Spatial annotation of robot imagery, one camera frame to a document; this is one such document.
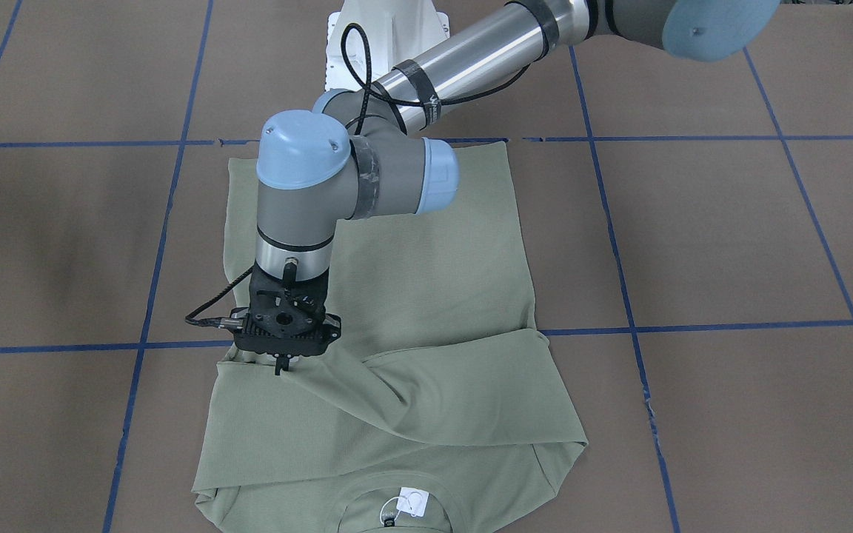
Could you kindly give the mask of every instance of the brown floor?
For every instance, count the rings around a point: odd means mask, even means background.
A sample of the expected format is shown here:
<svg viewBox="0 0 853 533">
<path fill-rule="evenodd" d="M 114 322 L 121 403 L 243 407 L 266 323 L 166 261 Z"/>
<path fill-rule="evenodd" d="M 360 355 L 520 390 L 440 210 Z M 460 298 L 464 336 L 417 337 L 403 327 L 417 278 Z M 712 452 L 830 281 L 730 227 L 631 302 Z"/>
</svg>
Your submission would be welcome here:
<svg viewBox="0 0 853 533">
<path fill-rule="evenodd" d="M 341 3 L 213 4 L 0 0 L 0 531 L 214 531 L 226 338 L 181 317 L 257 151 L 218 139 L 311 106 Z M 436 4 L 455 32 L 501 0 Z M 718 64 L 595 38 L 426 133 L 510 139 L 592 439 L 507 531 L 853 531 L 853 6 L 782 7 Z"/>
</svg>

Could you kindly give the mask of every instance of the cable strap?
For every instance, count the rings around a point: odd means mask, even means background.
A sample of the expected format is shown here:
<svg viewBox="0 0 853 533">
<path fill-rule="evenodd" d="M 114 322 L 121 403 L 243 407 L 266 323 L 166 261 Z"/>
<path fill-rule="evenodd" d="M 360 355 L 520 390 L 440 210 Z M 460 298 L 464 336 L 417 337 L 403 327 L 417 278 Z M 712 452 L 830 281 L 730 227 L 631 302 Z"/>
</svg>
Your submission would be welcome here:
<svg viewBox="0 0 853 533">
<path fill-rule="evenodd" d="M 413 85 L 413 89 L 417 91 L 417 100 L 423 106 L 424 115 L 426 115 L 427 119 L 424 127 L 439 121 L 441 111 L 443 111 L 443 102 L 440 101 L 440 95 L 436 94 L 433 81 L 429 80 L 429 76 L 424 72 L 423 68 L 420 68 L 420 64 L 409 58 L 409 60 L 400 61 L 394 68 L 399 70 L 400 74 L 407 76 L 407 80 Z"/>
<path fill-rule="evenodd" d="M 555 20 L 555 14 L 545 0 L 512 0 L 506 3 L 507 6 L 508 4 L 519 4 L 525 7 L 538 21 L 538 26 L 542 29 L 542 54 L 538 58 L 547 56 L 558 46 L 558 21 Z"/>
</svg>

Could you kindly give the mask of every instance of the white label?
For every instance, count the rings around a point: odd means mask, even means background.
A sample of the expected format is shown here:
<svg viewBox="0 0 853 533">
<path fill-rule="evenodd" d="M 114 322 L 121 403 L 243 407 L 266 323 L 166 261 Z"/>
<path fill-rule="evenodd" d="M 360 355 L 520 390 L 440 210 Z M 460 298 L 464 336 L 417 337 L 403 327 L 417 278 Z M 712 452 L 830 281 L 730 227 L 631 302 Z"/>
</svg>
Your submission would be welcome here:
<svg viewBox="0 0 853 533">
<path fill-rule="evenodd" d="M 429 492 L 426 490 L 409 489 L 404 486 L 400 489 L 400 498 L 397 499 L 397 510 L 421 518 L 427 512 L 427 500 L 429 500 Z"/>
</svg>

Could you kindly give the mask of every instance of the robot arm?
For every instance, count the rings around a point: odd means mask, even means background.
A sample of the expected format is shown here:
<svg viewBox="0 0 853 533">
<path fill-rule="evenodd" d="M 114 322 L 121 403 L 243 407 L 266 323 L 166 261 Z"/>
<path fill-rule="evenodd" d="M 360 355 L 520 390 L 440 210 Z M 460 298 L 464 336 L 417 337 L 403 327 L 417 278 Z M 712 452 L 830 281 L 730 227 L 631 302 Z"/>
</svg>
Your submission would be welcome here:
<svg viewBox="0 0 853 533">
<path fill-rule="evenodd" d="M 455 196 L 459 169 L 450 145 L 407 134 L 559 44 L 612 33 L 677 57 L 717 61 L 748 44 L 777 6 L 778 0 L 517 0 L 359 91 L 335 89 L 312 111 L 274 115 L 258 150 L 250 307 L 206 324 L 194 320 L 197 311 L 187 321 L 233 331 L 240 349 L 274 355 L 276 372 L 297 355 L 324 353 L 341 336 L 341 319 L 324 307 L 336 221 L 430 212 Z"/>
</svg>

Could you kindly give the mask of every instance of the gray joint housing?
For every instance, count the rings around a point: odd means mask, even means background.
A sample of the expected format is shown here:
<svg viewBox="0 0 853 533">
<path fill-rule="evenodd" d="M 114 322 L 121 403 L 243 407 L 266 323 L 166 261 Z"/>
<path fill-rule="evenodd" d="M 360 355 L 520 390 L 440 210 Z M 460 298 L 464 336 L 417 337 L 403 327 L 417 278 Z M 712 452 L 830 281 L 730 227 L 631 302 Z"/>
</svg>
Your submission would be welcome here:
<svg viewBox="0 0 853 533">
<path fill-rule="evenodd" d="M 612 33 L 717 61 L 748 44 L 776 7 L 778 0 L 515 0 L 379 78 L 373 87 L 383 95 L 426 104 L 370 98 L 362 136 L 350 138 L 345 125 L 358 119 L 363 91 L 335 89 L 314 112 L 275 115 L 258 154 L 257 263 L 280 278 L 294 259 L 297 279 L 312 279 L 330 263 L 338 219 L 443 209 L 459 180 L 452 149 L 405 134 L 559 44 Z"/>
<path fill-rule="evenodd" d="M 343 95 L 348 109 L 352 93 Z M 429 212 L 452 201 L 459 183 L 452 148 L 407 138 L 379 107 L 369 106 L 363 135 L 349 135 L 338 119 L 317 110 L 285 111 L 265 124 L 256 263 L 266 273 L 280 278 L 292 259 L 297 281 L 324 273 L 339 219 Z"/>
</svg>

